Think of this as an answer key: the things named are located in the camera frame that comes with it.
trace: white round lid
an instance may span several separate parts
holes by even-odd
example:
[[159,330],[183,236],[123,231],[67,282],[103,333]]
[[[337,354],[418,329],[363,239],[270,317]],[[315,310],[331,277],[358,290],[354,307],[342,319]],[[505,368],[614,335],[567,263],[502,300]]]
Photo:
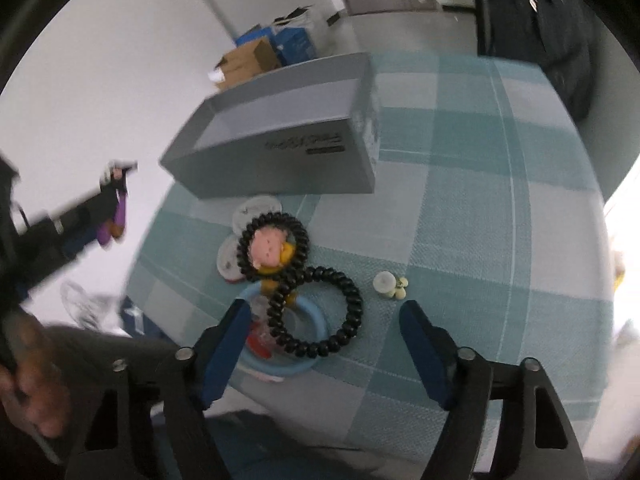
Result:
[[240,267],[238,267],[238,237],[229,235],[222,242],[218,249],[218,259],[216,266],[218,272],[226,281],[230,283],[241,282],[244,280]]
[[271,195],[258,195],[243,202],[231,217],[231,227],[236,236],[240,236],[247,224],[263,213],[282,211],[280,200]]

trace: screw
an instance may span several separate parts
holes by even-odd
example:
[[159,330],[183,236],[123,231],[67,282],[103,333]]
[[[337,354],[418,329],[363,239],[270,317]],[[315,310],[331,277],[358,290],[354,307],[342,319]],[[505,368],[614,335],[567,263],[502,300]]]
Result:
[[127,369],[127,362],[124,359],[117,359],[113,362],[114,372],[123,372]]
[[524,367],[532,372],[537,372],[540,370],[540,362],[533,357],[527,357],[524,359]]
[[467,346],[463,346],[458,348],[458,357],[463,361],[473,361],[476,358],[476,352]]
[[193,348],[189,348],[188,346],[183,346],[175,353],[175,358],[178,359],[178,361],[188,361],[191,359],[191,356],[193,356]]

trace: table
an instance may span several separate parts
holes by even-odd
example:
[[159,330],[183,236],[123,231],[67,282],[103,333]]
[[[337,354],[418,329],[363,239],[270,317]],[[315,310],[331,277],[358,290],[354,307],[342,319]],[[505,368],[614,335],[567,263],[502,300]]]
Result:
[[[415,52],[373,61],[383,107],[376,192],[280,197],[308,227],[310,264],[360,287],[360,334],[281,384],[236,370],[231,385],[336,441],[428,459],[446,414],[402,341],[402,302],[373,291],[386,269],[408,278],[407,299],[459,345],[507,363],[537,357],[583,442],[605,385],[612,269],[602,197],[574,124],[533,66]],[[127,293],[180,344],[216,324],[244,287],[216,271],[243,200],[199,201],[174,185],[146,236]],[[344,303],[313,286],[302,293],[337,328]],[[491,406],[486,445],[498,414]]]

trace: red object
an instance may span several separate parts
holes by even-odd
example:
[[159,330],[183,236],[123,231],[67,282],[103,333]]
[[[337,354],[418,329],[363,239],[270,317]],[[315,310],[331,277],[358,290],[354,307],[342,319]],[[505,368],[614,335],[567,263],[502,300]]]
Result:
[[262,359],[270,359],[273,355],[271,350],[264,344],[263,341],[263,323],[254,321],[251,323],[251,332],[246,338],[246,345],[249,350]]

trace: blue box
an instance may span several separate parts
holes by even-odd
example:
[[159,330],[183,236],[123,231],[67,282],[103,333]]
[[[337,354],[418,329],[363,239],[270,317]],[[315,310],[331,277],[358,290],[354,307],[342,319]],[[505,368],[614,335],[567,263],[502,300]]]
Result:
[[246,31],[242,36],[236,38],[236,46],[249,43],[250,41],[257,40],[258,38],[262,37],[268,38],[273,49],[276,49],[276,45],[273,41],[273,31],[271,30],[271,27],[261,27],[260,25],[256,25],[251,30]]
[[316,48],[303,27],[286,27],[274,37],[275,51],[283,66],[318,57]]

